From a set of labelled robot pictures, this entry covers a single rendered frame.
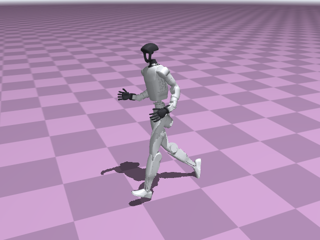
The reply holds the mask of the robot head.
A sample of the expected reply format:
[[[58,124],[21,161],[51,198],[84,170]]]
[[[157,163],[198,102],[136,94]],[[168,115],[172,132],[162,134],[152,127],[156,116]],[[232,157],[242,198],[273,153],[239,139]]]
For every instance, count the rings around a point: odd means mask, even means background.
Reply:
[[[152,65],[152,64],[160,65],[160,64],[157,63],[156,59],[151,59],[152,54],[154,53],[154,51],[157,51],[157,50],[159,50],[159,48],[154,43],[147,43],[141,48],[141,51],[143,52],[143,56],[144,56],[145,62],[149,63],[148,68],[151,68],[151,67],[155,66],[155,65]],[[146,54],[149,54],[148,55],[148,59],[146,57]]]

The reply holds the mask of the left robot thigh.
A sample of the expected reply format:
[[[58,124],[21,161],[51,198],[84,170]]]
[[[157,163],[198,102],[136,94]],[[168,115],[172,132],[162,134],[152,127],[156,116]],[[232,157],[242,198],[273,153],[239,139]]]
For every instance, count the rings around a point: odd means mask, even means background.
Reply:
[[[157,153],[160,153],[158,150],[166,134],[164,127],[170,128],[172,124],[173,124],[173,119],[168,114],[166,114],[162,119],[160,119],[155,123],[151,133],[150,143],[149,143],[149,154],[152,155],[152,160]]]

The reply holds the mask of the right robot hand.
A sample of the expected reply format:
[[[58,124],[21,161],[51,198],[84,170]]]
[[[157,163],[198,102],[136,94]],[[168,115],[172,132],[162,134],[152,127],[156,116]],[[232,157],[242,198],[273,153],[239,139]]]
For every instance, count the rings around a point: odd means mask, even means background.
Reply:
[[[117,95],[121,95],[121,96],[118,96],[118,98],[119,98],[118,100],[128,100],[129,99],[129,100],[135,101],[134,99],[132,99],[133,95],[136,95],[135,93],[129,93],[124,88],[123,88],[123,90],[125,92],[118,91],[119,93]],[[120,94],[120,93],[122,93],[122,94]]]

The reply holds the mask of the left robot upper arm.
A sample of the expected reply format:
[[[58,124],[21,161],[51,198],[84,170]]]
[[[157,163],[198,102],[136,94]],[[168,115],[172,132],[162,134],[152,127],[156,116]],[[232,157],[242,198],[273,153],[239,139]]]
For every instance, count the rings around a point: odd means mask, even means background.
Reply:
[[[165,66],[161,66],[161,67],[158,67],[157,70],[156,70],[156,73],[161,77],[163,78],[166,83],[168,85],[171,86],[170,88],[170,93],[171,94],[175,94],[175,88],[176,87],[179,87],[178,84],[176,83],[175,79],[172,77],[171,73],[170,73],[170,70],[165,67]]]

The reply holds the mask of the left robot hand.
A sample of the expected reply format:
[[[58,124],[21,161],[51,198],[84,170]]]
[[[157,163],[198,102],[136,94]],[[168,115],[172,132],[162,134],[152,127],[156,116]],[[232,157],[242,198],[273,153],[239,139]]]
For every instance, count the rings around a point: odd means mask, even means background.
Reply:
[[[150,117],[150,118],[153,118],[153,119],[151,119],[151,120],[152,120],[152,121],[155,120],[155,121],[153,121],[153,122],[155,123],[155,122],[158,122],[159,120],[161,120],[162,118],[164,118],[166,114],[170,113],[169,110],[168,110],[168,107],[169,107],[169,106],[170,106],[170,105],[167,105],[167,106],[165,106],[164,108],[153,108],[152,110],[158,110],[158,111],[149,114],[149,115],[154,115],[154,114],[156,114],[156,115]],[[156,116],[157,116],[157,117],[156,117]],[[156,118],[154,118],[154,117],[156,117]],[[159,117],[160,117],[160,118],[159,118]],[[159,119],[158,119],[158,118],[159,118]],[[156,119],[157,119],[157,120],[156,120]]]

